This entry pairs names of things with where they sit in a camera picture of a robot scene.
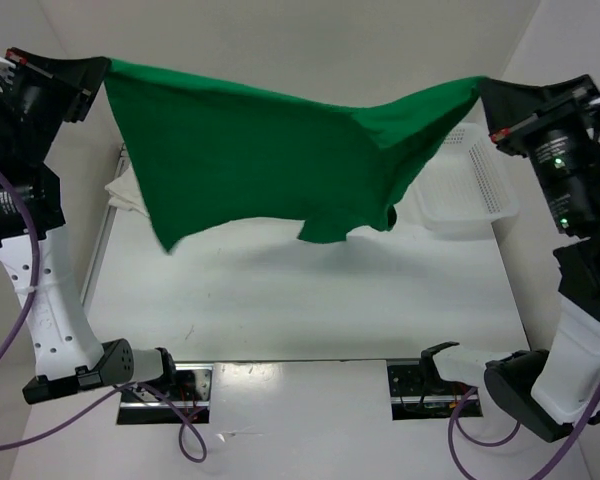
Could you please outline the white t shirt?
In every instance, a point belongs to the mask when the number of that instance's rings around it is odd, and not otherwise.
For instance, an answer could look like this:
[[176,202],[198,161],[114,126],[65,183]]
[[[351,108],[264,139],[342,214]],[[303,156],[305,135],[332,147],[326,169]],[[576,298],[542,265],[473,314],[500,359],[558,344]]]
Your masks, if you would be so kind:
[[133,211],[149,217],[132,166],[105,186],[108,205],[119,210]]

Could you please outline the green t shirt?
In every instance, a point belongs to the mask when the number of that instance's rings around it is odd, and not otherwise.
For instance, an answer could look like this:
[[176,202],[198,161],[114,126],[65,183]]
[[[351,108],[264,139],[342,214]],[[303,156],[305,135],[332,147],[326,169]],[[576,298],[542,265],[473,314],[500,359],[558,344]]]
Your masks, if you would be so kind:
[[479,98],[466,77],[352,107],[116,60],[107,98],[166,251],[238,220],[301,223],[300,240],[380,232]]

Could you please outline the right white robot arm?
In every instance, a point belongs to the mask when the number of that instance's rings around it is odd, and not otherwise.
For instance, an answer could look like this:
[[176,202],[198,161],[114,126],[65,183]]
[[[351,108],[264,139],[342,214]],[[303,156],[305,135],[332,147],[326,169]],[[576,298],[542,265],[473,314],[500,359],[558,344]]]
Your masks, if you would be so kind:
[[424,350],[419,382],[440,393],[452,382],[484,386],[496,405],[541,439],[600,423],[600,90],[582,75],[530,86],[479,86],[496,148],[526,157],[557,229],[561,316],[546,350],[498,353],[445,342]]

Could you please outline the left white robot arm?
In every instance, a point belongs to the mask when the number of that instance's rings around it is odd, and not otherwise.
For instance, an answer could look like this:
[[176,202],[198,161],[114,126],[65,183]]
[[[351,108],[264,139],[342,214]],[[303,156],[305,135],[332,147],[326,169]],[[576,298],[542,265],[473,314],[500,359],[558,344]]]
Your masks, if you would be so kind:
[[86,118],[110,66],[17,48],[0,55],[0,262],[21,305],[16,325],[34,347],[29,404],[129,383],[165,400],[180,385],[165,349],[96,338],[74,281],[60,180],[46,164],[60,127]]

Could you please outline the white plastic basket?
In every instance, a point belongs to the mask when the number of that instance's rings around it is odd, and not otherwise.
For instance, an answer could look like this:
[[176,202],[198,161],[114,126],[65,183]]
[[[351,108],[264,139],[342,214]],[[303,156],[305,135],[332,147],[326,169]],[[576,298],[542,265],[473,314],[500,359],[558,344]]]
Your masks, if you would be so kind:
[[444,235],[482,229],[520,209],[502,159],[475,123],[451,130],[410,190],[424,227]]

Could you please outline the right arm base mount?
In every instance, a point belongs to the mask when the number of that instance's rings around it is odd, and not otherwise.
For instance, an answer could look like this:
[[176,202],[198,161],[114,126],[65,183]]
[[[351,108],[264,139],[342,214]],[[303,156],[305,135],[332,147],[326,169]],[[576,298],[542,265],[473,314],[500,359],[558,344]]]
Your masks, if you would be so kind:
[[417,359],[388,360],[386,371],[394,421],[448,419],[470,389],[458,382],[427,386]]

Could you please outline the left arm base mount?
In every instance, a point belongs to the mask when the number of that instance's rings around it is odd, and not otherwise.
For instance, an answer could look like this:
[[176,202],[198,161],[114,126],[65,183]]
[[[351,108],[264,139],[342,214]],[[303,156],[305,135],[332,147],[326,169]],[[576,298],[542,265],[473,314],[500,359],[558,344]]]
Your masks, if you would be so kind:
[[[211,364],[176,365],[175,383],[169,386],[155,385],[182,415],[192,424],[208,424],[213,380]],[[180,417],[169,405],[140,386],[121,394],[116,424],[122,426],[175,425]]]

